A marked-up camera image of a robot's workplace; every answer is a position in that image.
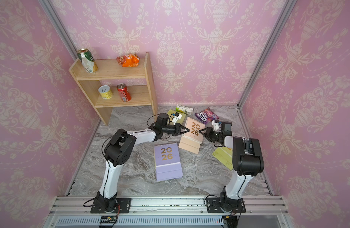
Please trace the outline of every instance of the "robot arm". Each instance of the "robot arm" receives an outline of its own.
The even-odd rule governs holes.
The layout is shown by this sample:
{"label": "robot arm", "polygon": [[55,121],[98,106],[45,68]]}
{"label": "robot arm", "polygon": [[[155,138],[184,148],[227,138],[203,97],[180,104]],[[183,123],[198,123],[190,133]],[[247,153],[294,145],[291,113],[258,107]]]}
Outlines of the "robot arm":
{"label": "robot arm", "polygon": [[199,131],[208,141],[218,142],[232,149],[234,171],[219,198],[220,207],[224,211],[241,207],[242,193],[248,182],[264,170],[259,140],[232,136],[231,126],[231,122],[222,122],[220,132],[214,131],[216,127],[207,127]]}
{"label": "robot arm", "polygon": [[140,143],[153,142],[160,139],[164,133],[178,136],[189,132],[189,129],[180,123],[175,125],[167,124],[169,116],[166,113],[160,113],[157,121],[152,123],[149,128],[141,131],[127,132],[123,129],[117,130],[104,149],[106,167],[104,181],[93,205],[99,205],[104,211],[111,213],[114,211],[117,201],[117,184],[123,164],[129,159],[133,147]]}
{"label": "robot arm", "polygon": [[[129,159],[135,145],[157,141],[162,138],[163,133],[177,136],[189,132],[189,129],[179,123],[175,125],[167,124],[168,118],[166,113],[160,113],[157,121],[145,130],[127,132],[119,129],[114,134],[104,150],[107,161],[104,181],[97,192],[94,205],[100,205],[107,213],[114,211],[117,205],[119,175],[123,164]],[[210,142],[218,142],[222,146],[233,150],[234,172],[220,197],[221,207],[224,211],[231,211],[241,205],[242,193],[246,185],[257,173],[264,169],[259,141],[257,139],[233,137],[231,126],[232,123],[230,122],[222,122],[220,132],[214,131],[212,127],[200,130],[200,133]]]}

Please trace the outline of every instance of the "can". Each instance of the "can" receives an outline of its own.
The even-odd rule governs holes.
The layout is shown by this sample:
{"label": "can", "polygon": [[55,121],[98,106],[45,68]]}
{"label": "can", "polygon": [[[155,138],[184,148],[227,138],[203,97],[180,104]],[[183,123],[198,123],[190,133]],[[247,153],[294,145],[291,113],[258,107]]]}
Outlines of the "can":
{"label": "can", "polygon": [[95,73],[98,71],[97,63],[94,60],[93,55],[87,48],[82,48],[77,51],[79,60],[81,64],[84,66],[86,72]]}
{"label": "can", "polygon": [[113,97],[113,93],[108,85],[100,86],[98,91],[100,93],[100,96],[102,96],[102,98],[105,100],[108,100]]}
{"label": "can", "polygon": [[117,85],[117,90],[122,101],[126,102],[131,100],[131,95],[128,92],[128,87],[124,83],[119,83]]}

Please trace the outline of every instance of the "ventilation grille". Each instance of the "ventilation grille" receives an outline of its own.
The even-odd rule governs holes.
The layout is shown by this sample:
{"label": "ventilation grille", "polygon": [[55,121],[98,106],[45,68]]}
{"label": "ventilation grille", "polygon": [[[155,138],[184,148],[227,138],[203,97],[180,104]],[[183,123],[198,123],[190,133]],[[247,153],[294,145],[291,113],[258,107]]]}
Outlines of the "ventilation grille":
{"label": "ventilation grille", "polygon": [[[56,226],[98,225],[100,216],[60,216]],[[118,225],[223,225],[222,216],[119,216]]]}

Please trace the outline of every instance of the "red soda can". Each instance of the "red soda can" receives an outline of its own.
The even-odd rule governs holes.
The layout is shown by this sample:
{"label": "red soda can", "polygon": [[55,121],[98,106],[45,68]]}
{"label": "red soda can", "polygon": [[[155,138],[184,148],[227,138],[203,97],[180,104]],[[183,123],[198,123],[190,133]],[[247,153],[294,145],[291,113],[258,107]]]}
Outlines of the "red soda can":
{"label": "red soda can", "polygon": [[131,100],[131,95],[128,93],[128,87],[124,83],[119,83],[117,85],[117,90],[122,101],[126,102]]}

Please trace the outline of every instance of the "green beer can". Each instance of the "green beer can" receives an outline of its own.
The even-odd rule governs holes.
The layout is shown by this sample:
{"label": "green beer can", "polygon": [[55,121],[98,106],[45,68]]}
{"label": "green beer can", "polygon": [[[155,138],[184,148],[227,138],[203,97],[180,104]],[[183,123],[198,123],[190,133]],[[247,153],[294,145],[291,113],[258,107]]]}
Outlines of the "green beer can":
{"label": "green beer can", "polygon": [[94,60],[94,57],[87,48],[79,49],[77,53],[81,64],[84,66],[86,72],[95,73],[98,71],[98,66]]}

